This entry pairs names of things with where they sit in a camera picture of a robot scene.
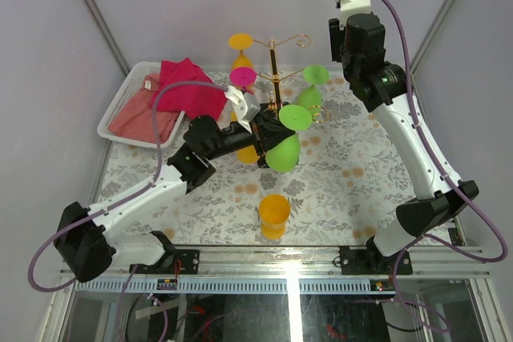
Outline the green wine glass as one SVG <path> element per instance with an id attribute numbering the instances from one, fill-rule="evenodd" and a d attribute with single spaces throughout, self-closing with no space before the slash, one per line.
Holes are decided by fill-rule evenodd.
<path id="1" fill-rule="evenodd" d="M 329 80 L 329 72 L 324 66 L 310 65 L 303 70 L 302 75 L 309 86 L 297 96 L 296 104 L 304 107 L 311 115 L 320 114 L 323 99 L 317 87 Z"/>
<path id="2" fill-rule="evenodd" d="M 268 150 L 265 161 L 269 168 L 278 172 L 291 171 L 298 162 L 301 152 L 298 131 L 307 130 L 313 123 L 311 113 L 302 106 L 289 104 L 280 109 L 278 119 L 284 128 L 293 133 Z"/>

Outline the magenta plastic wine glass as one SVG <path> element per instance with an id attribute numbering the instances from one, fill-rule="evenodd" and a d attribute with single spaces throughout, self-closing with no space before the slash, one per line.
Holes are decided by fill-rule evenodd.
<path id="1" fill-rule="evenodd" d="M 230 82 L 233 86 L 248 91 L 257 78 L 255 70 L 248 66 L 239 66 L 233 69 L 229 75 Z"/>

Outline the orange wine glass front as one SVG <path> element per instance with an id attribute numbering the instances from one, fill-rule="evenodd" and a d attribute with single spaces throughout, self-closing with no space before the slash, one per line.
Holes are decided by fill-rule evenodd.
<path id="1" fill-rule="evenodd" d="M 259 205 L 261 231 L 265 238 L 280 239 L 291 212 L 289 201 L 283 195 L 267 195 Z"/>

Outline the orange plastic wine glass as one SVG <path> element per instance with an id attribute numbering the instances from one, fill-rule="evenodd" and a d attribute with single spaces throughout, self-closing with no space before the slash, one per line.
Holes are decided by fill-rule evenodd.
<path id="1" fill-rule="evenodd" d="M 253 68 L 252 61 L 244 53 L 245 50 L 249 49 L 253 43 L 252 37 L 249 34 L 238 33 L 233 34 L 228 39 L 228 46 L 238 52 L 238 56 L 232 63 L 232 69 L 235 70 L 240 67 Z"/>

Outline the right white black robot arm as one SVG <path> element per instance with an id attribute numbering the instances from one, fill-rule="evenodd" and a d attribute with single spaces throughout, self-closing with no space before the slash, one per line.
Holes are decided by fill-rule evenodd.
<path id="1" fill-rule="evenodd" d="M 463 193 L 474 199 L 479 189 L 475 181 L 463 181 L 443 157 L 431 134 L 422 142 L 419 112 L 410 111 L 406 72 L 386 61 L 386 28 L 375 14 L 355 14 L 346 23 L 329 20 L 332 60 L 342 72 L 353 95 L 363 102 L 385 129 L 400 155 L 414 189 L 414 198 L 396 207 L 395 220 L 370 237 L 365 248 L 341 250 L 344 270 L 357 274 L 390 274 L 395 263 L 405 275 L 412 272 L 399 252 L 418 237 L 453 219 L 466 207 Z"/>

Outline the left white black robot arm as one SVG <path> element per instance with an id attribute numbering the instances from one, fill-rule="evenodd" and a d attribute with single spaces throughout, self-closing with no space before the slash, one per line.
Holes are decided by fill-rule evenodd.
<path id="1" fill-rule="evenodd" d="M 155 176 L 110 201 L 91 207 L 77 202 L 68 205 L 59 221 L 55 249 L 80 283 L 101 276 L 113 264 L 148 266 L 167 273 L 176 262 L 171 240 L 161 231 L 128 236 L 127 227 L 160 205 L 203 185 L 216 171 L 211 160 L 249 146 L 265 157 L 295 134 L 269 111 L 258 113 L 248 128 L 238 122 L 220 128 L 208 115 L 196 117 L 189 123 L 182 146 Z"/>

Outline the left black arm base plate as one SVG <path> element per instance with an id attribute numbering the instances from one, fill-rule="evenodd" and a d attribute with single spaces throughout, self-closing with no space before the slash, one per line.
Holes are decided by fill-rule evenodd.
<path id="1" fill-rule="evenodd" d="M 190 276 L 197 275 L 200 266 L 200 251 L 198 249 L 175 249 L 166 251 L 152 265 L 131 264 L 129 270 L 135 268 L 136 274 Z"/>

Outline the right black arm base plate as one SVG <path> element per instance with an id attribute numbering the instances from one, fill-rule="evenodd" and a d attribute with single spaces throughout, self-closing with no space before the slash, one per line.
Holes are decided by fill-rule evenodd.
<path id="1" fill-rule="evenodd" d="M 393 274 L 398 253 L 383 256 L 377 250 L 368 247 L 339 247 L 341 273 L 349 276 L 371 276 Z"/>

